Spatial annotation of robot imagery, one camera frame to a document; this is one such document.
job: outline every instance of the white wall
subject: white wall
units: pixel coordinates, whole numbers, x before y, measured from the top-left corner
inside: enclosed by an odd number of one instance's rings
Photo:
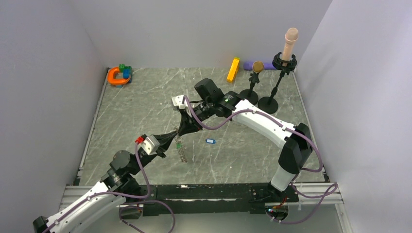
[[[271,61],[288,28],[303,55],[331,0],[72,0],[106,66],[230,67]]]
[[[66,0],[0,3],[0,231],[33,232],[75,178],[104,67]]]
[[[298,67],[356,233],[412,229],[412,2],[334,0]]]

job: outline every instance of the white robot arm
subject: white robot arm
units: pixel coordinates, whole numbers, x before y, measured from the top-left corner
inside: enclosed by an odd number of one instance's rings
[[[299,174],[312,152],[307,141],[296,136],[294,131],[310,139],[309,128],[302,123],[294,126],[265,114],[235,92],[223,94],[221,89],[217,88],[210,79],[201,80],[195,85],[195,89],[202,98],[201,101],[198,101],[200,104],[195,107],[188,102],[185,96],[172,98],[172,106],[182,116],[178,131],[162,135],[142,135],[137,139],[141,167],[146,166],[157,156],[164,158],[164,152],[169,148],[176,135],[194,133],[202,128],[216,129],[204,125],[202,121],[212,115],[217,115],[227,118],[226,121],[231,119],[246,125],[282,148],[278,161],[279,166],[268,185],[268,189],[271,189],[271,193],[277,197],[285,196],[283,192],[292,179]],[[110,209],[127,201],[127,198],[113,194],[113,192],[141,193],[140,186],[131,176],[139,171],[140,166],[138,166],[135,154],[125,150],[118,151],[110,163],[110,169],[88,193],[49,218],[37,218],[33,222],[35,233],[82,232]]]

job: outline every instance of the marble floor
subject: marble floor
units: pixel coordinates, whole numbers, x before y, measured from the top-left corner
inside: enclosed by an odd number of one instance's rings
[[[239,70],[234,83],[226,81],[229,69],[222,68],[141,68],[133,71],[133,81],[117,88],[107,85],[86,154],[80,185],[93,185],[106,173],[119,150],[134,152],[134,140],[141,134],[162,134],[179,126],[180,114],[172,110],[171,97],[185,94],[199,100],[194,85],[211,78],[224,93],[249,88],[250,71]],[[270,95],[280,71],[264,70],[255,86],[259,97]],[[308,123],[293,76],[285,76],[275,97],[279,110],[273,116],[295,125]],[[211,117],[205,124],[223,121]],[[215,144],[205,142],[216,140]],[[182,137],[187,163],[182,163],[175,144],[167,157],[155,158],[145,167],[151,184],[256,183],[268,182],[278,166],[280,148],[236,122],[215,131],[202,130]],[[319,166],[312,153],[305,167]],[[144,183],[141,173],[136,177]],[[322,173],[301,172],[300,182],[324,182]]]

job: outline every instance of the orange toy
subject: orange toy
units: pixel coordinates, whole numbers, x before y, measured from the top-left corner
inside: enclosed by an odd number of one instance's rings
[[[125,85],[130,81],[130,78],[132,77],[131,75],[127,79],[116,79],[117,73],[120,72],[119,67],[113,67],[109,70],[107,73],[107,81],[112,84],[112,85]]]
[[[235,59],[233,59],[232,66],[230,67],[229,74],[227,75],[227,81],[229,83],[233,83],[235,81],[236,74],[239,70],[239,63],[239,57],[235,57]]]

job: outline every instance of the microphone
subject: microphone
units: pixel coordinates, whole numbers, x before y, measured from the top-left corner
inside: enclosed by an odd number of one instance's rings
[[[260,73],[260,72],[262,72],[264,69],[265,69],[265,65],[264,65],[264,63],[261,62],[261,61],[254,62],[253,65],[252,65],[252,70],[253,70],[255,73]]]
[[[289,28],[285,34],[285,47],[283,48],[283,53],[281,59],[288,61],[292,55],[292,50],[299,37],[299,31],[296,28]]]

